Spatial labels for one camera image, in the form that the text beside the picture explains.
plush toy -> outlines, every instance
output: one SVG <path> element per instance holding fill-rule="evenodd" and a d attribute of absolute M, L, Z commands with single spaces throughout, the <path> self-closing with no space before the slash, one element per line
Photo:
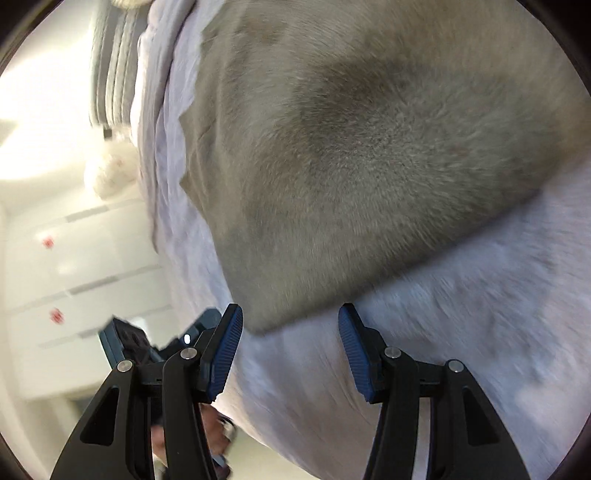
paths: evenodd
<path fill-rule="evenodd" d="M 121 192 L 135 182 L 139 173 L 139 152 L 127 135 L 117 133 L 99 146 L 86 162 L 84 184 L 101 199 Z"/>
<path fill-rule="evenodd" d="M 116 7 L 131 10 L 132 8 L 138 8 L 142 5 L 150 4 L 152 0 L 111 0 L 111 2 Z"/>

white fabric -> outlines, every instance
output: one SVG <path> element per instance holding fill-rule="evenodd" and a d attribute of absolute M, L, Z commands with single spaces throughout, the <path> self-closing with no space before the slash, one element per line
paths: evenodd
<path fill-rule="evenodd" d="M 164 24 L 184 1 L 157 0 L 153 9 Z M 176 38 L 150 146 L 157 188 L 147 189 L 148 203 L 183 326 L 231 301 L 207 225 L 179 186 L 185 151 L 178 119 L 193 100 L 200 33 L 221 4 L 200 1 Z M 142 41 L 140 64 L 149 51 Z M 590 218 L 587 160 L 479 235 L 356 302 L 389 345 L 417 360 L 466 363 L 533 480 L 551 475 L 591 411 Z M 245 332 L 217 407 L 325 480 L 362 478 L 379 413 L 356 392 L 337 306 L 263 337 Z M 420 458 L 427 445 L 422 435 Z"/>

